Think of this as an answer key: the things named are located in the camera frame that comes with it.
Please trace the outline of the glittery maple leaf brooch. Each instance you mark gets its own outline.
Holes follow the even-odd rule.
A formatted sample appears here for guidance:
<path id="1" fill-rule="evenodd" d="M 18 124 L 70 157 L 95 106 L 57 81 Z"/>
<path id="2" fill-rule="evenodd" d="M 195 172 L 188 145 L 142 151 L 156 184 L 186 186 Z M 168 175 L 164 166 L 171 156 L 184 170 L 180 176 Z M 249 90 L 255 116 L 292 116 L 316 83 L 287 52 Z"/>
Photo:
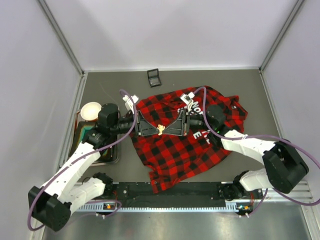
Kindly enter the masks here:
<path id="1" fill-rule="evenodd" d="M 161 136 L 162 134 L 163 134 L 163 131 L 165 130 L 165 126 L 164 125 L 161 125 L 161 124 L 159 124 L 158 126 L 157 126 L 157 130 L 158 130 L 158 135 L 159 136 Z"/>

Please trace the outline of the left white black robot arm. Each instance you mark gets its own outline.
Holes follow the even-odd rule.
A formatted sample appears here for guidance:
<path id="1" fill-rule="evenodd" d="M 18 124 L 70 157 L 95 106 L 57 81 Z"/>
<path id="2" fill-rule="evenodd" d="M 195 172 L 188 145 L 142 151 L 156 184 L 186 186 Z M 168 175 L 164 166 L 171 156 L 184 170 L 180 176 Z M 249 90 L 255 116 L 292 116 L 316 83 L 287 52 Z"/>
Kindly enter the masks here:
<path id="1" fill-rule="evenodd" d="M 140 137 L 163 133 L 165 127 L 147 122 L 132 101 L 127 103 L 127 109 L 129 115 L 120 117 L 119 108 L 113 103 L 99 105 L 97 110 L 94 110 L 91 102 L 82 107 L 81 110 L 95 120 L 95 125 L 54 176 L 41 187 L 34 186 L 29 190 L 29 230 L 37 230 L 31 225 L 31 219 L 36 219 L 43 226 L 58 232 L 74 212 L 105 193 L 110 181 L 103 173 L 97 173 L 81 186 L 76 187 L 75 184 L 105 150 L 121 142 L 121 139 L 110 142 L 112 136 L 122 134 L 126 138 L 132 131 Z"/>

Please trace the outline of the red black plaid shirt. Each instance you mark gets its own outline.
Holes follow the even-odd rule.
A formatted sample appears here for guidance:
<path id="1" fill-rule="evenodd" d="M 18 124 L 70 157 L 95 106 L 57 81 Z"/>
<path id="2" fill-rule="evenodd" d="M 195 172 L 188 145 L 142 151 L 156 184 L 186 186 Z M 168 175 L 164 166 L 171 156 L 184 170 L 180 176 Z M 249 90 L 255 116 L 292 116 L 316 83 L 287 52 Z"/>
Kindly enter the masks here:
<path id="1" fill-rule="evenodd" d="M 186 104 L 182 94 L 195 92 L 196 87 L 188 87 L 168 93 L 152 95 L 141 99 L 136 108 L 153 126 L 167 127 Z M 200 90 L 193 98 L 191 115 L 202 115 L 203 109 L 217 105 L 226 117 L 225 125 L 244 132 L 247 111 L 240 105 L 239 96 L 223 96 L 210 86 L 206 92 Z M 153 193 L 168 190 L 180 181 L 203 173 L 223 161 L 230 151 L 210 142 L 208 129 L 190 130 L 187 136 L 151 135 L 137 136 L 131 133 L 132 144 L 144 166 L 149 167 Z"/>

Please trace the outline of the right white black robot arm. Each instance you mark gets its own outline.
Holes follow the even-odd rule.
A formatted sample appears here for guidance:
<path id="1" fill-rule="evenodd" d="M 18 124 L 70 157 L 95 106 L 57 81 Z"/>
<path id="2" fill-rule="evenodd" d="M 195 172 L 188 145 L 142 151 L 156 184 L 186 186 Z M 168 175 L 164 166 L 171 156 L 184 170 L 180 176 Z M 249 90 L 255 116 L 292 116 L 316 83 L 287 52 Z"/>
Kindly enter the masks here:
<path id="1" fill-rule="evenodd" d="M 186 109 L 182 109 L 174 122 L 157 128 L 159 134 L 186 136 L 189 130 L 207 127 L 213 145 L 260 162 L 262 169 L 246 171 L 234 179 L 234 183 L 247 192 L 273 188 L 288 194 L 309 172 L 300 154 L 288 143 L 249 138 L 227 127 L 225 120 L 222 109 L 210 105 L 204 115 L 189 115 Z"/>

